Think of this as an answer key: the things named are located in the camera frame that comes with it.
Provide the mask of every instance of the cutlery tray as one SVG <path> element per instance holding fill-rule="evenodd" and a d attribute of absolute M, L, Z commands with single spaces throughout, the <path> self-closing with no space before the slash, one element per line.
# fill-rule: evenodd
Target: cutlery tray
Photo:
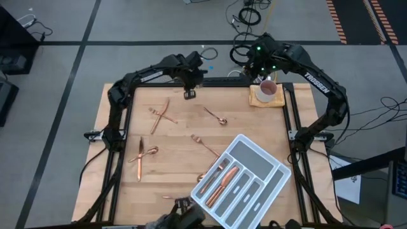
<path fill-rule="evenodd" d="M 234 167 L 238 167 L 237 173 L 209 208 L 206 202 Z M 256 228 L 290 175 L 284 164 L 239 134 L 194 187 L 191 197 L 225 229 Z"/>

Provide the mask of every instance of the concrete floor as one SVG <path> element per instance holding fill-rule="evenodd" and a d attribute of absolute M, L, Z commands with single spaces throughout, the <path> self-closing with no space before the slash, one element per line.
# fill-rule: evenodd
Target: concrete floor
<path fill-rule="evenodd" d="M 307 3 L 276 1 L 266 25 L 266 30 L 276 39 L 339 41 L 325 0 L 309 0 Z M 98 2 L 0 0 L 0 4 L 15 18 L 34 13 L 38 20 L 51 27 L 54 33 L 46 41 L 81 41 L 93 7 Z M 232 2 L 211 0 L 185 5 L 181 0 L 102 0 L 89 40 L 232 40 L 236 33 L 224 18 L 224 11 Z M 229 17 L 237 14 L 241 5 L 238 3 L 231 7 Z M 261 11 L 263 20 L 253 27 L 253 33 L 261 33 L 267 12 Z M 30 31 L 42 31 L 42 28 L 33 27 Z M 219 57 L 205 62 L 203 68 L 213 67 L 208 76 L 226 76 L 232 69 L 238 69 L 229 59 L 230 45 L 213 47 L 218 50 Z M 70 222 L 78 194 L 79 173 L 88 151 L 88 143 L 82 134 L 93 128 L 103 84 L 158 62 L 168 54 L 189 54 L 193 50 L 202 50 L 201 45 L 104 45 L 83 48 L 85 51 L 79 57 L 80 65 L 74 75 L 72 90 L 25 227 Z M 393 97 L 398 101 L 407 97 L 406 81 L 386 45 L 313 45 L 305 46 L 305 49 L 317 66 L 347 88 L 351 113 L 381 106 L 381 97 Z M 407 46 L 398 46 L 397 49 L 406 60 Z M 20 88 L 20 92 L 6 126 L 0 128 L 2 228 L 14 228 L 18 221 L 62 93 L 69 83 L 69 77 L 73 79 L 71 72 L 78 58 L 78 50 L 80 48 L 76 45 L 41 46 L 30 74 L 10 76 L 10 81 Z M 279 81 L 304 82 L 300 76 L 283 73 L 279 74 Z M 313 93 L 318 114 L 321 115 L 326 108 L 326 99 L 316 90 Z M 381 112 L 353 116 L 350 128 L 361 127 Z M 390 116 L 385 115 L 381 121 Z M 388 123 L 360 132 L 335 147 L 335 150 L 347 156 L 369 158 L 401 147 L 405 142 L 406 124 L 407 121 Z"/>

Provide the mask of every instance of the white cup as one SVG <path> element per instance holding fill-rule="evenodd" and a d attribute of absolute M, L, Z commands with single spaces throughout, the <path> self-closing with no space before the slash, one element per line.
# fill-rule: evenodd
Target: white cup
<path fill-rule="evenodd" d="M 270 102 L 277 92 L 277 85 L 272 81 L 271 76 L 267 76 L 256 90 L 256 97 L 260 102 Z"/>

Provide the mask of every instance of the orange striped tape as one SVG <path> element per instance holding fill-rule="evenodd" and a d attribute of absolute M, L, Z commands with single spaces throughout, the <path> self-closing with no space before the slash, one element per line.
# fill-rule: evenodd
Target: orange striped tape
<path fill-rule="evenodd" d="M 383 34 L 382 34 L 382 32 L 380 31 L 379 25 L 376 23 L 375 16 L 374 16 L 373 13 L 370 11 L 369 6 L 368 6 L 368 4 L 366 3 L 365 0 L 363 0 L 363 4 L 364 4 L 364 7 L 366 8 L 366 10 L 367 10 L 368 13 L 369 13 L 370 20 L 372 21 L 373 25 L 375 26 L 375 29 L 376 29 L 377 34 L 379 35 L 380 44 L 381 44 L 381 45 L 384 45 L 386 39 L 383 37 Z"/>
<path fill-rule="evenodd" d="M 380 6 L 379 2 L 377 0 L 371 0 L 371 3 L 379 16 L 379 20 L 384 26 L 385 32 L 387 35 L 389 35 L 390 40 L 392 41 L 393 44 L 398 45 L 399 40 L 396 36 L 396 34 L 393 31 L 392 26 L 390 25 L 389 21 L 387 20 L 386 14 L 383 12 L 382 7 Z"/>
<path fill-rule="evenodd" d="M 332 0 L 326 0 L 326 4 L 328 5 L 329 12 L 333 19 L 333 23 L 335 24 L 335 29 L 338 33 L 341 43 L 347 44 L 346 35 L 343 32 L 342 25 L 339 21 L 338 14 L 336 13 L 336 9 L 335 9 L 335 6 L 334 6 Z"/>

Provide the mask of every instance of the wooden table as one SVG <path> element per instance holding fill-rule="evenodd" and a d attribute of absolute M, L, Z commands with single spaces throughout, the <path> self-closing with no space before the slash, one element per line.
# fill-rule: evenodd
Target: wooden table
<path fill-rule="evenodd" d="M 109 102 L 107 91 L 111 84 L 103 89 L 95 129 L 102 129 L 107 123 Z M 308 126 L 317 119 L 314 99 L 309 84 L 294 84 L 301 124 Z M 172 123 L 161 119 L 157 130 L 150 135 L 156 116 L 148 111 L 149 107 L 161 110 L 165 99 L 170 98 L 166 115 L 178 121 Z M 173 200 L 163 199 L 163 195 L 186 197 L 197 184 L 197 176 L 204 172 L 214 160 L 214 155 L 201 144 L 192 141 L 190 135 L 196 134 L 218 152 L 223 152 L 238 134 L 244 134 L 276 159 L 287 162 L 289 146 L 284 124 L 282 108 L 250 107 L 248 88 L 200 88 L 197 97 L 183 99 L 182 88 L 138 88 L 130 121 L 125 163 L 121 175 L 120 193 L 114 223 L 116 225 L 144 225 L 157 220 L 162 214 L 168 214 L 174 205 Z M 220 126 L 215 118 L 206 113 L 208 108 L 220 117 L 227 117 L 228 125 Z M 139 150 L 140 137 L 144 147 L 158 146 L 156 155 L 142 159 L 142 180 L 137 182 L 137 162 L 127 163 Z M 104 147 L 103 142 L 91 143 L 87 160 Z M 312 148 L 325 152 L 323 143 L 315 142 Z M 107 152 L 94 160 L 83 174 L 78 199 L 72 220 L 86 213 L 100 193 L 107 160 Z M 335 206 L 333 181 L 326 157 L 308 152 L 308 160 L 314 180 L 315 193 L 331 211 L 336 219 L 341 215 Z M 308 220 L 312 212 L 308 195 L 304 191 Z M 110 205 L 109 196 L 106 209 Z M 291 176 L 274 203 L 261 221 L 268 225 L 270 220 L 284 225 L 289 219 L 301 222 L 294 177 Z M 208 225 L 217 223 L 210 217 L 204 221 Z"/>

